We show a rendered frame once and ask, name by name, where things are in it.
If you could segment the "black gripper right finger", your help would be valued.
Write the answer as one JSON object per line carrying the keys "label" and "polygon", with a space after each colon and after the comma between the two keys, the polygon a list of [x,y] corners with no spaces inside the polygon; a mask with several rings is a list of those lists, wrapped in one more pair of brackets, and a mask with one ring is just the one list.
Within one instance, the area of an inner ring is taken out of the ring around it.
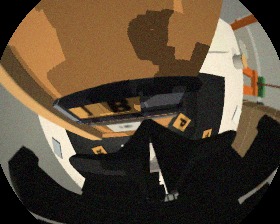
{"label": "black gripper right finger", "polygon": [[192,140],[171,129],[148,119],[149,136],[153,151],[156,153],[156,160],[163,175],[165,189],[169,194],[176,194],[177,188],[183,183],[193,164],[203,160],[205,157],[218,153],[221,149],[233,145],[237,131],[225,131],[211,137]]}

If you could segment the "white paper ticket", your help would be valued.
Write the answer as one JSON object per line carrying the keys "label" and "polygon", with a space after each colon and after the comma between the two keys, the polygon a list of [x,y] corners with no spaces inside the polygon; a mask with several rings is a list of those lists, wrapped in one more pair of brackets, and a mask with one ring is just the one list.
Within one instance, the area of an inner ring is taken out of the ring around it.
{"label": "white paper ticket", "polygon": [[140,121],[139,123],[128,123],[119,125],[109,124],[108,127],[111,128],[113,132],[136,131],[136,129],[140,127]]}

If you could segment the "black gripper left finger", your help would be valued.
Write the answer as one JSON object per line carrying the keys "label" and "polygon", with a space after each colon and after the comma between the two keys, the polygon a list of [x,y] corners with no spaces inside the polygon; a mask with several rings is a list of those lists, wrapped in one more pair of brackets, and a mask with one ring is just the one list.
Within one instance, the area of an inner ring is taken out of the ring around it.
{"label": "black gripper left finger", "polygon": [[108,181],[137,181],[137,185],[143,193],[145,200],[149,198],[149,171],[151,171],[151,159],[149,159],[148,120],[143,120],[140,127],[133,132],[131,139],[125,143],[120,151],[115,153],[100,153],[100,155],[88,155],[79,153],[69,157],[69,164],[76,169],[81,176],[91,179]]}

